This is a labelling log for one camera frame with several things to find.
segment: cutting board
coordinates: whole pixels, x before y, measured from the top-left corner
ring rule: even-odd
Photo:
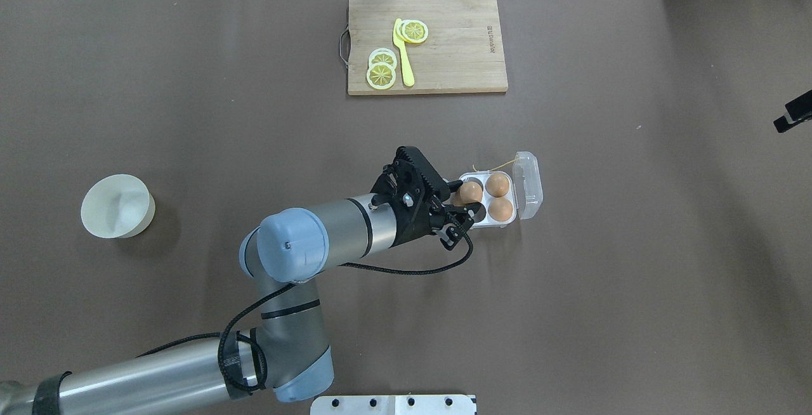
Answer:
[[[406,44],[414,86],[403,85],[400,52],[392,44],[395,19],[417,19],[429,27],[423,44]],[[502,28],[496,0],[350,0],[351,95],[494,93],[508,90]],[[397,54],[397,80],[388,90],[366,82],[369,53],[391,48]]]

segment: white metal plate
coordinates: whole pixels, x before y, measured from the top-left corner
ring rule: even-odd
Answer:
[[[475,395],[353,395],[352,397],[334,395],[317,397],[310,406],[310,415],[476,415],[476,397]]]

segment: lemon slice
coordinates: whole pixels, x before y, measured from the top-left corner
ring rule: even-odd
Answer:
[[[366,70],[366,82],[375,90],[386,90],[395,85],[395,68],[389,63],[374,63]]]
[[[386,63],[393,68],[398,67],[398,58],[395,56],[394,51],[388,48],[378,48],[369,54],[369,67],[375,63]]]
[[[420,20],[403,20],[398,27],[400,38],[411,44],[420,44],[429,37],[429,27]]]

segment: yellow string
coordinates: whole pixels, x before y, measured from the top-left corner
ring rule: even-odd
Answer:
[[[489,170],[489,171],[491,171],[491,170],[496,170],[496,169],[499,169],[499,168],[504,168],[505,166],[507,166],[508,164],[513,163],[514,161],[516,161],[516,158],[513,158],[513,160],[510,160],[510,161],[508,161],[507,163],[500,164],[499,166],[496,166],[494,169],[488,169],[488,170]],[[473,172],[481,172],[481,171],[480,171],[479,169],[477,169],[477,168],[476,168],[476,166],[474,166],[473,164],[471,164],[471,169],[473,169]]]

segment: transparent plastic lid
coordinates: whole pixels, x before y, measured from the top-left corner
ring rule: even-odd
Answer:
[[[533,218],[544,201],[542,192],[542,174],[539,161],[530,152],[516,152],[513,162],[513,184],[516,187],[516,208],[519,218]]]

